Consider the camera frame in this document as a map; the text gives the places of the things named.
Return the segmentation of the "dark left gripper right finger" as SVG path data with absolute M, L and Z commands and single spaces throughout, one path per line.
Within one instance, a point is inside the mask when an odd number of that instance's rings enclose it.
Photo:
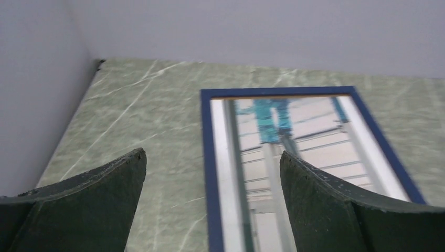
M 444 208 L 383 196 L 283 152 L 280 179 L 298 251 L 444 251 Z

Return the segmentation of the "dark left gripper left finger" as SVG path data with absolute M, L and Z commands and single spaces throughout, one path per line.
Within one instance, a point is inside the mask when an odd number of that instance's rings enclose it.
M 1 197 L 1 251 L 124 251 L 146 177 L 142 148 L 98 168 Z

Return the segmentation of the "blue wooden picture frame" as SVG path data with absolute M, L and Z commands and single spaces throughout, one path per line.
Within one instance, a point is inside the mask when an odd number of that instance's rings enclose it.
M 279 159 L 288 150 L 358 186 L 424 197 L 356 88 L 200 92 L 210 251 L 295 251 Z

